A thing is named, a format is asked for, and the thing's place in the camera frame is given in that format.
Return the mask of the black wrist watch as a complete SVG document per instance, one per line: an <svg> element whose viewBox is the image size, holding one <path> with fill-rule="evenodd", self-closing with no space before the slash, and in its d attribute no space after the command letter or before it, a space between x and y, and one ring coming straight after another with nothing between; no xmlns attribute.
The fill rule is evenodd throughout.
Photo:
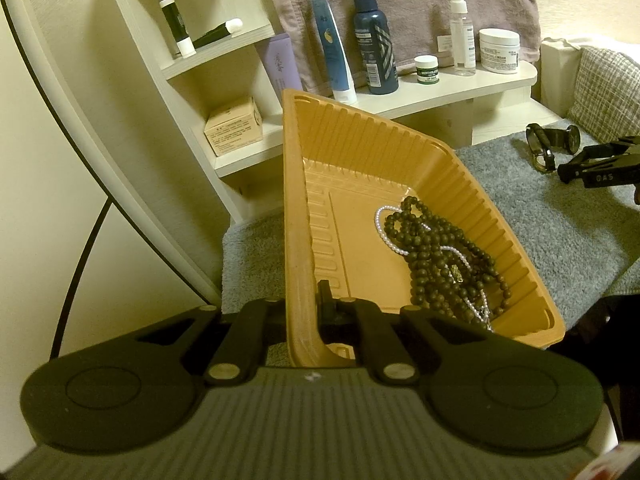
<svg viewBox="0 0 640 480"><path fill-rule="evenodd" d="M582 143L579 129L575 125L562 129L541 127L533 122L526 126L525 135L529 153L532 155L532 164L543 174L556 169L554 159L556 151L575 155Z"/></svg>

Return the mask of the orange plastic tray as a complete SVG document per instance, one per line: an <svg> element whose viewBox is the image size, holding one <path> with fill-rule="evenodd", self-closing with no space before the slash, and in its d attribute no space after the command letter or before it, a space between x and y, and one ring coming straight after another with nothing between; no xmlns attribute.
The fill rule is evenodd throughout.
<svg viewBox="0 0 640 480"><path fill-rule="evenodd" d="M352 365L347 344L319 330L318 284L334 297L396 313L410 300L407 263L384 242L385 218L414 196L495 260L510 298L494 324L537 348L565 324L510 224L444 142L314 94L283 95L285 299L288 353L302 367Z"/></svg>

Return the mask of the grey plaid pillow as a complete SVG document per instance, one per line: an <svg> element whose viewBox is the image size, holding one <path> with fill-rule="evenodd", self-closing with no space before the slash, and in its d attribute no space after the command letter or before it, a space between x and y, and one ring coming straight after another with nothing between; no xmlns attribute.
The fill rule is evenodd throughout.
<svg viewBox="0 0 640 480"><path fill-rule="evenodd" d="M639 63L622 52L584 47L567 117L598 142L639 135Z"/></svg>

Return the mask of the grey fluffy mat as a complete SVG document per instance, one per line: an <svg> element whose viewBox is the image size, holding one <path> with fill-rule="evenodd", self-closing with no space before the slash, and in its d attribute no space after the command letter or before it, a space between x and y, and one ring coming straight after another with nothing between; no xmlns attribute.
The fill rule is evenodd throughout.
<svg viewBox="0 0 640 480"><path fill-rule="evenodd" d="M412 193L494 256L514 287L511 335L547 327L527 271L535 268L560 314L561 348L591 356L639 345L639 209L626 186L585 188L541 174L516 132L447 154L434 142L376 141L365 160L352 148L304 151L310 234L303 248L317 280L339 297L395 313L408 304L408 270L378 236L374 214Z"/></svg>

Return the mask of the white pillow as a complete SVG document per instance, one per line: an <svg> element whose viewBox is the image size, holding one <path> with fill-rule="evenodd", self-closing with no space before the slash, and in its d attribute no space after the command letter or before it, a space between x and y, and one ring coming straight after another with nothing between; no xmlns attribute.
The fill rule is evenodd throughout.
<svg viewBox="0 0 640 480"><path fill-rule="evenodd" d="M639 45L607 36L590 38L553 38L541 40L538 81L540 102L554 114L565 117L573 105L582 49L595 47L613 50L639 62Z"/></svg>

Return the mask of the white cream jar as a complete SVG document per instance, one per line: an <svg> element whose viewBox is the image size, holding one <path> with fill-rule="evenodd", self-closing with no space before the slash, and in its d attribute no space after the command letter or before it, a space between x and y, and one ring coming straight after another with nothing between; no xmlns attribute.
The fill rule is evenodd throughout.
<svg viewBox="0 0 640 480"><path fill-rule="evenodd" d="M483 28L480 37L480 62L485 70L497 74L515 74L520 65L520 35L512 30Z"/></svg>

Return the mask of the clear spray bottle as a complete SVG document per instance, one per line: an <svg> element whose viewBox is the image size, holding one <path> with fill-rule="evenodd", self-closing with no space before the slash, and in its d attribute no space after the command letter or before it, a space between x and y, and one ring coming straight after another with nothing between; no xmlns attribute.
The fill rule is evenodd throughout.
<svg viewBox="0 0 640 480"><path fill-rule="evenodd" d="M463 76L476 72L474 26L465 0L449 0L454 70Z"/></svg>

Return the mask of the small green lid jar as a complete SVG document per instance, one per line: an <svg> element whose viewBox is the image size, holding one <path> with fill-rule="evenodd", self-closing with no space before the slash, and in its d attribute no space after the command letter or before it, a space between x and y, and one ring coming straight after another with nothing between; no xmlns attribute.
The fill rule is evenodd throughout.
<svg viewBox="0 0 640 480"><path fill-rule="evenodd" d="M414 58L416 80L419 84L437 84L439 82L439 64L435 55L418 55Z"/></svg>

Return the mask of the small cardboard box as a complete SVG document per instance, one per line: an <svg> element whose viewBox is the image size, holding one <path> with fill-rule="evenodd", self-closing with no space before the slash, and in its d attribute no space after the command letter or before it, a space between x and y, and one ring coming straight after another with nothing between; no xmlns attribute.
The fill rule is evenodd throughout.
<svg viewBox="0 0 640 480"><path fill-rule="evenodd" d="M252 96L210 113L204 134L217 157L262 140L262 114Z"/></svg>

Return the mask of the white blue tube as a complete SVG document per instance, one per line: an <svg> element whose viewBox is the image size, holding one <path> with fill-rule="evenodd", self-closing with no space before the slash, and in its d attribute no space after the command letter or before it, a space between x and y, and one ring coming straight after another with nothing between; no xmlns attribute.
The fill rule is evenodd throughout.
<svg viewBox="0 0 640 480"><path fill-rule="evenodd" d="M355 103L357 93L352 72L329 0L310 0L310 4L326 60L326 71L333 97L341 103Z"/></svg>

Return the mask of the dark blue spray bottle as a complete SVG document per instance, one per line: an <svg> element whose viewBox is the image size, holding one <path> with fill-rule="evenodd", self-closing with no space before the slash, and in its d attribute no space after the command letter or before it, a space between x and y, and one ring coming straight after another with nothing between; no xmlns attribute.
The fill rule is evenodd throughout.
<svg viewBox="0 0 640 480"><path fill-rule="evenodd" d="M386 15L376 0L354 0L355 36L371 94L384 96L398 89L398 76Z"/></svg>

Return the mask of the lilac tube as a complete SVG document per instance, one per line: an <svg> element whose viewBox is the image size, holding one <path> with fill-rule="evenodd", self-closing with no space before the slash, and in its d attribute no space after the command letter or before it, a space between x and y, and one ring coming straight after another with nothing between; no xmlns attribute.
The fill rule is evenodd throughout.
<svg viewBox="0 0 640 480"><path fill-rule="evenodd" d="M257 54L267 73L279 102L285 89L302 90L291 37L285 32L255 44Z"/></svg>

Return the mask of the black white standing tube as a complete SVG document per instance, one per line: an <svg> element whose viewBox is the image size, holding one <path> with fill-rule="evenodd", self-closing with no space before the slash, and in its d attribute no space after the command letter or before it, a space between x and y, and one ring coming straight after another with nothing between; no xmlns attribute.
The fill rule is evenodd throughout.
<svg viewBox="0 0 640 480"><path fill-rule="evenodd" d="M169 26L172 38L174 38L180 55L190 58L196 53L190 35L186 31L182 15L178 10L175 0L160 0L160 10Z"/></svg>

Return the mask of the black white lying tube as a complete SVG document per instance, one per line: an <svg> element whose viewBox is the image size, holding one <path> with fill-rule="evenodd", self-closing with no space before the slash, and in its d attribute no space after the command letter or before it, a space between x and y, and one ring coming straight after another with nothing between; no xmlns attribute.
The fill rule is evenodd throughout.
<svg viewBox="0 0 640 480"><path fill-rule="evenodd" d="M244 23L240 18L232 18L206 32L203 36L193 41L195 49L213 44L214 42L232 36L243 29Z"/></svg>

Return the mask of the cream wooden shelf unit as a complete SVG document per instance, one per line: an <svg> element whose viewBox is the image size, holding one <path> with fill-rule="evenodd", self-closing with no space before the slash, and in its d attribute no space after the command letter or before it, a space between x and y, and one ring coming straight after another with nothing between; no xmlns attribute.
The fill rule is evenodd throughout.
<svg viewBox="0 0 640 480"><path fill-rule="evenodd" d="M180 133L233 222L282 203L282 107L255 49L277 34L272 0L176 0L193 36L240 18L243 29L183 58L160 0L116 0L144 65ZM397 92L371 96L357 91L356 107L444 140L453 148L521 130L529 122L550 124L558 116L532 97L538 73L523 62L515 75L478 70L457 76L444 70L439 84L424 86L403 76ZM209 113L251 96L262 113L262 140L218 156L204 136Z"/></svg>

